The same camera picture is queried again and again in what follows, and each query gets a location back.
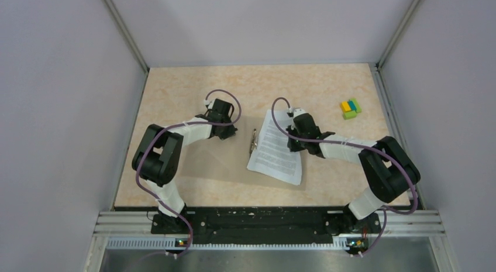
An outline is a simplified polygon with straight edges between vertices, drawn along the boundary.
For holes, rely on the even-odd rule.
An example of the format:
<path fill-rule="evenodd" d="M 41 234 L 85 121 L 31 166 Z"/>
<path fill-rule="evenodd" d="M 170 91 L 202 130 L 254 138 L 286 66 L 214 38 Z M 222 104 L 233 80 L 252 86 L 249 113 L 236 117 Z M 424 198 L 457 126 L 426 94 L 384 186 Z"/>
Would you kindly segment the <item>white printed paper stack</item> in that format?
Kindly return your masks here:
<path fill-rule="evenodd" d="M 289 185 L 302 182 L 302 159 L 299 152 L 291 152 L 287 146 L 290 139 L 276 125 L 284 128 L 291 124 L 285 111 L 266 112 L 257 136 L 257 146 L 252 151 L 247 169 L 267 175 Z"/>

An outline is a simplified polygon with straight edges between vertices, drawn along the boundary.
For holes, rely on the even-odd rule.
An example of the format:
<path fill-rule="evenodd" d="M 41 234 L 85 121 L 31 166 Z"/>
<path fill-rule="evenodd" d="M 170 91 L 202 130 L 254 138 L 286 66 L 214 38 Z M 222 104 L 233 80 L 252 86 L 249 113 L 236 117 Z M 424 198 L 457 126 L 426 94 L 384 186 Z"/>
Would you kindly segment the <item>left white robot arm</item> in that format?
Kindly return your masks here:
<path fill-rule="evenodd" d="M 237 131 L 233 104 L 218 98 L 204 104 L 206 112 L 190 120 L 167 127 L 149 125 L 132 159 L 137 186 L 159 203 L 159 214 L 174 233 L 184 231 L 188 223 L 182 214 L 185 202 L 174 182 L 183 148 L 213 137 L 225 140 Z"/>

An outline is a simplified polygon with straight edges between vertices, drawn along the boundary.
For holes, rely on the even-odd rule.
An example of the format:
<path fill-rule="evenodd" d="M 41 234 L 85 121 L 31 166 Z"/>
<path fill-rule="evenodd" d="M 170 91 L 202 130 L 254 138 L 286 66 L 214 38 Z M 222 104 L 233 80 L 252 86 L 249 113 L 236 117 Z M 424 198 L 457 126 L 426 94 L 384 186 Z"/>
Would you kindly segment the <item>brown paper folder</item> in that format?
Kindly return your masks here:
<path fill-rule="evenodd" d="M 182 162 L 178 176 L 287 190 L 304 190 L 305 180 L 302 180 L 299 185 L 294 185 L 247 169 L 252 134 L 254 129 L 261 127 L 259 121 L 259 118 L 249 118 L 247 122 L 236 125 L 238 131 L 234 137 L 226 140 L 215 137 L 185 147 L 181 152 Z"/>

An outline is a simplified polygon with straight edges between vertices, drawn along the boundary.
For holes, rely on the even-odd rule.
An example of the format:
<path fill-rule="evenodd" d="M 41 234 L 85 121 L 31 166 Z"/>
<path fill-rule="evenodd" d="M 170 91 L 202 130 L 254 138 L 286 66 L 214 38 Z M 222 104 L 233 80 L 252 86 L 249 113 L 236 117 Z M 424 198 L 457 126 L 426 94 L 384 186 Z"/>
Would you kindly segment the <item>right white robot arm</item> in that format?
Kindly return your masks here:
<path fill-rule="evenodd" d="M 367 217 L 407 190 L 413 191 L 421 175 L 398 141 L 385 136 L 377 141 L 357 140 L 334 132 L 321 132 L 303 109 L 288 113 L 285 129 L 291 152 L 306 150 L 323 159 L 338 159 L 362 167 L 368 187 L 344 209 L 343 225 L 350 232 L 366 226 Z"/>

